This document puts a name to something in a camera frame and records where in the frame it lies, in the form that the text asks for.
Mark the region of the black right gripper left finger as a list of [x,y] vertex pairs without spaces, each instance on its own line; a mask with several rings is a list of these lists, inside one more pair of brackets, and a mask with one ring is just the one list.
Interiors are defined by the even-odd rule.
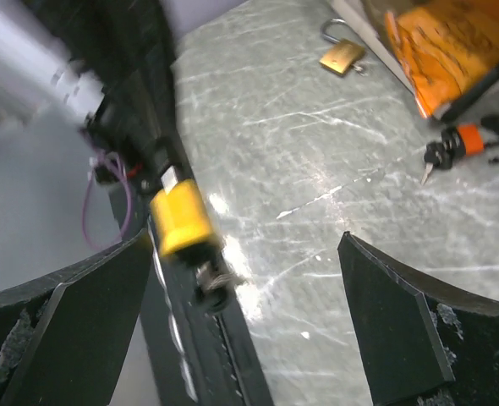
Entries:
[[149,277],[132,239],[0,291],[0,405],[108,405]]

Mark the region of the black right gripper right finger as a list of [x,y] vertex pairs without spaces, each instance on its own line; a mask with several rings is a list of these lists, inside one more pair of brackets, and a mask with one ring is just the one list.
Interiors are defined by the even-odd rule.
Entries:
[[499,405],[499,301],[349,232],[337,251],[374,405]]

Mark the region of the yellow padlock key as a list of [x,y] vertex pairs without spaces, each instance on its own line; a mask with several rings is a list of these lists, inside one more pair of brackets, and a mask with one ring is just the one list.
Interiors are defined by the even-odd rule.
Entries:
[[208,261],[198,268],[195,300],[204,310],[222,312],[235,296],[235,290],[247,280],[223,261]]

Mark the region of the yellow padlock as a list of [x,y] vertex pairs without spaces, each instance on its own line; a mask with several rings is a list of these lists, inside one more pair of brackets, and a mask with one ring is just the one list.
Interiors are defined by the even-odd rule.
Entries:
[[192,267],[211,261],[219,246],[218,237],[196,182],[183,177],[174,165],[160,180],[162,188],[150,202],[159,256]]

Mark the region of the orange padlock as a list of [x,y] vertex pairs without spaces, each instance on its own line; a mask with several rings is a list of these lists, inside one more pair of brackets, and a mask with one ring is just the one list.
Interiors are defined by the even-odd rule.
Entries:
[[[435,167],[441,170],[451,169],[455,162],[465,157],[481,155],[490,149],[499,148],[498,136],[475,123],[446,127],[441,132],[441,138],[432,142],[441,142],[447,153],[447,160],[440,167]],[[492,157],[489,163],[499,163],[499,156]]]

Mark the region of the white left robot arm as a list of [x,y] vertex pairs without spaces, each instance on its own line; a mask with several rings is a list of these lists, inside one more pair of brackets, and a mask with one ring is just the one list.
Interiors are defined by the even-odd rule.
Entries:
[[84,128],[99,110],[102,82],[79,74],[65,45],[19,1],[0,1],[0,111],[26,123],[54,112]]

